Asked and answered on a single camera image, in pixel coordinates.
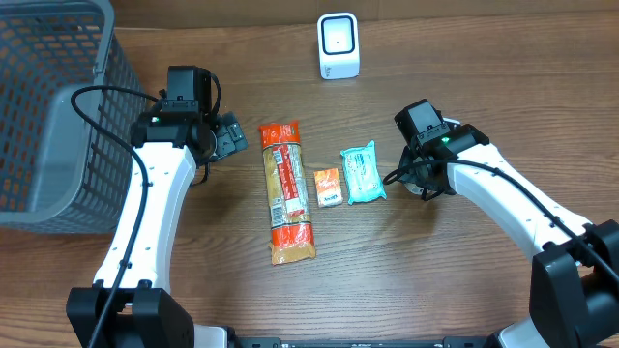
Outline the long orange noodle packet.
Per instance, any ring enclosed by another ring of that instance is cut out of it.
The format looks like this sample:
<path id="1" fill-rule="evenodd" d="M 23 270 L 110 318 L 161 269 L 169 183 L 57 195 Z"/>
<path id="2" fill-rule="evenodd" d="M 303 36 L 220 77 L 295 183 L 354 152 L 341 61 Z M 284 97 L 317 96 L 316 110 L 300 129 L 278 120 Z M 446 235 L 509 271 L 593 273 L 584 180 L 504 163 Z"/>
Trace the long orange noodle packet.
<path id="1" fill-rule="evenodd" d="M 271 259 L 282 265 L 316 256 L 299 123 L 259 127 L 271 227 Z"/>

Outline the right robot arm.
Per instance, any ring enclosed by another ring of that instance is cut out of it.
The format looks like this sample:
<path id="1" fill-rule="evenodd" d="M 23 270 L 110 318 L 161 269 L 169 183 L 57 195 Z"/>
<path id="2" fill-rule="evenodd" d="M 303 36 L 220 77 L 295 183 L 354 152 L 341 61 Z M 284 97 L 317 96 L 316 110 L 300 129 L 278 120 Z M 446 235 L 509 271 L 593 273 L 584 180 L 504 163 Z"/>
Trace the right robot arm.
<path id="1" fill-rule="evenodd" d="M 527 318 L 487 338 L 446 347 L 595 347 L 618 333 L 618 223 L 569 211 L 536 188 L 470 124 L 443 118 L 428 100 L 394 118 L 406 145 L 384 184 L 428 201 L 461 195 L 485 212 L 531 263 Z"/>

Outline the small orange snack box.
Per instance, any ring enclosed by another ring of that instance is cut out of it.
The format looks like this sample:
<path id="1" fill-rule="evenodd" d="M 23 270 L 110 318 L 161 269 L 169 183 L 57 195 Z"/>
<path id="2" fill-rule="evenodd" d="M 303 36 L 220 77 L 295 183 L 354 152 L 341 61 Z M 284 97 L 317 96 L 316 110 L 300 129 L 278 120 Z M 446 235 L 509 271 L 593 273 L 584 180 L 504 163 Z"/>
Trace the small orange snack box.
<path id="1" fill-rule="evenodd" d="M 333 207 L 342 203 L 339 171 L 336 168 L 315 171 L 314 182 L 320 208 Z"/>

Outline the green lidded can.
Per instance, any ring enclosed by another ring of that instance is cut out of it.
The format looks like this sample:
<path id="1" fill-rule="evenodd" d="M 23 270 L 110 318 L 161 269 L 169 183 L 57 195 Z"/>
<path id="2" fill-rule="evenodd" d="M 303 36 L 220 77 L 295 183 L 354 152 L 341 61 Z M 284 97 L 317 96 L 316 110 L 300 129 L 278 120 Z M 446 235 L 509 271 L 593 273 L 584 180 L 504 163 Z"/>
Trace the green lidded can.
<path id="1" fill-rule="evenodd" d="M 414 183 L 405 183 L 404 186 L 413 194 L 421 195 L 424 191 L 423 188 L 415 185 Z"/>

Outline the teal wet wipes pack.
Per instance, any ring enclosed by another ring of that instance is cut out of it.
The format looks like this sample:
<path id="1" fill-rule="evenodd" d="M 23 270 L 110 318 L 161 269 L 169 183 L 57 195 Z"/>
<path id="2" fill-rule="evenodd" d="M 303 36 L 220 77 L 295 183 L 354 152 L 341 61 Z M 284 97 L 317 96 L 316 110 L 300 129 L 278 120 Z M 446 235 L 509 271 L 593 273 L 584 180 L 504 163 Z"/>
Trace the teal wet wipes pack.
<path id="1" fill-rule="evenodd" d="M 375 142 L 373 140 L 363 147 L 342 150 L 340 155 L 342 156 L 342 168 L 349 205 L 387 198 L 377 169 Z"/>

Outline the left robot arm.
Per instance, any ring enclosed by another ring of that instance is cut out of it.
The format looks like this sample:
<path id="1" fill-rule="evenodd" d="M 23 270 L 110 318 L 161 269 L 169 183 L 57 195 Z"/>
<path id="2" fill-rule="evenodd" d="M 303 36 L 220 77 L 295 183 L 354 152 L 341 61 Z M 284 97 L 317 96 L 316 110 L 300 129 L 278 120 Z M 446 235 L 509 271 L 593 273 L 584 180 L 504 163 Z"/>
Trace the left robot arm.
<path id="1" fill-rule="evenodd" d="M 97 133 L 128 151 L 131 180 L 114 238 L 89 287 L 74 288 L 66 313 L 84 347 L 235 347 L 233 330 L 203 326 L 170 294 L 178 219 L 195 173 L 247 149 L 221 85 L 210 71 L 171 66 L 167 86 L 123 140 L 83 111 Z"/>

